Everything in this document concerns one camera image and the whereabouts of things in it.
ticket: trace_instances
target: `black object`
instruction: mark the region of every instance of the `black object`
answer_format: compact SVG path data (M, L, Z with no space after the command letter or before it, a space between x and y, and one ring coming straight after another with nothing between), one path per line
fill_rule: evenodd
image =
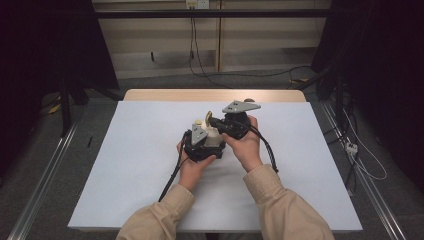
M376 1L345 76L380 142L424 193L423 11L416 1Z
M226 133L237 140L242 139L250 127L250 120L246 112L227 113L223 120L211 117L209 122L212 127L218 129L219 134Z
M90 0L1 1L0 67L2 123L0 174L25 146L44 95L61 90L62 81L78 104L85 102L78 78L102 89L118 83L98 20L53 17L47 12L94 14Z
M191 130L189 130L189 136L184 141L184 151L190 157L191 160L199 162L205 160L209 156L215 155L217 158L222 158L222 151L226 144L221 142L218 147L205 146L206 138L202 141L192 145L191 143Z

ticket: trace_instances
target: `hand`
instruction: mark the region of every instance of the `hand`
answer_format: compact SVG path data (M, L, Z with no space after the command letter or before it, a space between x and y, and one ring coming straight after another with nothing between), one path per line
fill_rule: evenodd
M177 145L178 152L181 148L181 142ZM209 166L216 159L215 155L212 155L205 160L200 162L194 162L188 158L184 149L181 154L181 168L180 168L180 181L178 184L187 188L189 191L192 191L202 176L203 170Z
M252 116L248 116L250 124L258 128L258 121ZM242 139L236 140L223 133L222 138L233 149L234 155L240 161L246 172L250 172L256 167L262 165L259 156L260 139L256 134L249 131Z

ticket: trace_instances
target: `beige sleeve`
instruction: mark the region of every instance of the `beige sleeve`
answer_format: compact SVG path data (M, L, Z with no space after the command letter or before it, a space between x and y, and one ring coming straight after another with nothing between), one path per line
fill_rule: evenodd
M174 185L161 202L135 212L116 239L175 239L177 224L193 204L193 194L181 185Z
M334 239L325 220L302 197L285 189L270 165L245 177L259 209L262 236L267 239Z

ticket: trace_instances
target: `white table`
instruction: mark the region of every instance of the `white table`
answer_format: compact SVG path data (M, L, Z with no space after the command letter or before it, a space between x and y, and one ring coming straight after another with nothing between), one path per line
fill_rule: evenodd
M69 227L119 229L133 212L157 201L177 160L175 146L191 123L209 110L223 117L222 108L245 98L262 106L250 114L273 148L283 184L305 198L332 230L361 230L309 103L299 91L282 90L131 90L118 105ZM264 146L261 158L269 162ZM196 203L178 231L260 231L244 175L227 147L204 172Z

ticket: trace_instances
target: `white plastic part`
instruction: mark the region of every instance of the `white plastic part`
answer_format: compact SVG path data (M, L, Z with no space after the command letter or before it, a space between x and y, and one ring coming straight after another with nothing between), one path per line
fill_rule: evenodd
M208 133L208 138L205 142L206 147L218 147L219 144L224 141L222 136L219 134L218 129L214 127L207 127L204 121L202 122L202 128Z

